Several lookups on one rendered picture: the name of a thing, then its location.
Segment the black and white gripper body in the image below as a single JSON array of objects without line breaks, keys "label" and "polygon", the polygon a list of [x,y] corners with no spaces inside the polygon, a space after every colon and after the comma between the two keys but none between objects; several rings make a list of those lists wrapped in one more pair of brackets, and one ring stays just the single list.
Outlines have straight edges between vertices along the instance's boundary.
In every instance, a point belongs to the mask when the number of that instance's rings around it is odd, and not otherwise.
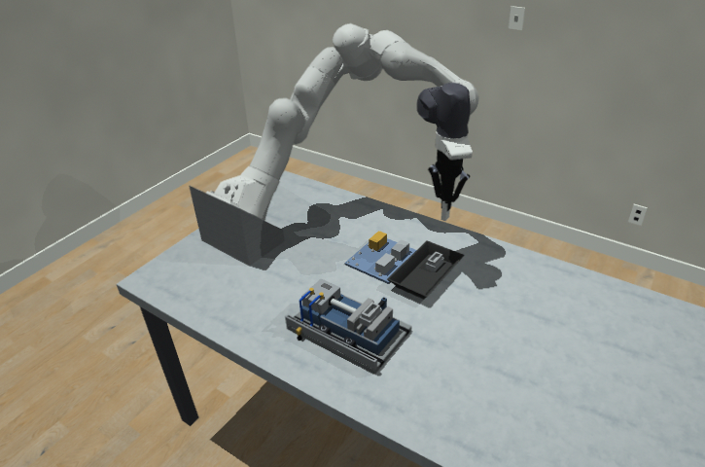
[{"label": "black and white gripper body", "polygon": [[445,169],[445,178],[448,178],[448,174],[447,174],[448,170],[452,170],[453,171],[452,180],[456,179],[462,173],[462,170],[464,170],[462,164],[463,164],[463,160],[451,161],[443,152],[440,152],[438,150],[436,168],[439,173],[440,173],[441,168]]}]

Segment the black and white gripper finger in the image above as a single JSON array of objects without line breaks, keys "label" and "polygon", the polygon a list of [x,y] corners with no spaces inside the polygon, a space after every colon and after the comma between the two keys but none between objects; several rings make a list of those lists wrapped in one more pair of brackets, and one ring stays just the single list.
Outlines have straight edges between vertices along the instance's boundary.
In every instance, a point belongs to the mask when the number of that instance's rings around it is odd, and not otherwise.
[{"label": "black and white gripper finger", "polygon": [[470,178],[470,175],[466,174],[463,170],[460,175],[461,175],[460,176],[461,181],[458,183],[458,186],[453,194],[454,184],[455,184],[456,179],[452,180],[453,171],[452,170],[448,171],[447,190],[446,190],[446,198],[444,201],[444,212],[443,212],[443,220],[444,221],[446,221],[449,218],[451,202],[454,202],[459,197],[459,195],[465,185],[465,182]]},{"label": "black and white gripper finger", "polygon": [[432,176],[436,197],[441,199],[441,220],[443,220],[444,201],[446,198],[446,187],[447,187],[447,178],[445,178],[445,169],[444,168],[441,169],[441,179],[439,176],[439,172],[436,168],[436,165],[431,165],[428,168],[428,170]]}]

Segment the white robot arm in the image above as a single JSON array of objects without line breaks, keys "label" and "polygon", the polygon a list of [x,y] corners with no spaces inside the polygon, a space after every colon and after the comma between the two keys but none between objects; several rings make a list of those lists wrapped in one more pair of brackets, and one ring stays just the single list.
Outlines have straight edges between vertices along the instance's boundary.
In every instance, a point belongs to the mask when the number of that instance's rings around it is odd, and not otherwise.
[{"label": "white robot arm", "polygon": [[450,160],[472,157],[467,127],[478,105],[478,93],[470,82],[389,30],[372,35],[349,23],[336,31],[333,43],[335,48],[322,50],[300,77],[291,96],[294,102],[278,98],[269,106],[262,139],[250,165],[241,175],[222,181],[215,192],[206,193],[265,220],[293,145],[307,137],[338,80],[349,73],[351,79],[370,81],[382,68],[396,80],[435,84],[418,95],[418,114],[437,125],[436,148]]}]

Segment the yellow rectangular block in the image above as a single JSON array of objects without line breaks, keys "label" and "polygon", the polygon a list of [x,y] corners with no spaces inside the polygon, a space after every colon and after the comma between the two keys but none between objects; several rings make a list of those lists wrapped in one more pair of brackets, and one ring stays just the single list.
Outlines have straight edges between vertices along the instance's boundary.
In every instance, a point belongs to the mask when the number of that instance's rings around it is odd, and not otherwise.
[{"label": "yellow rectangular block", "polygon": [[387,233],[378,231],[369,239],[369,248],[378,251],[386,243]]}]

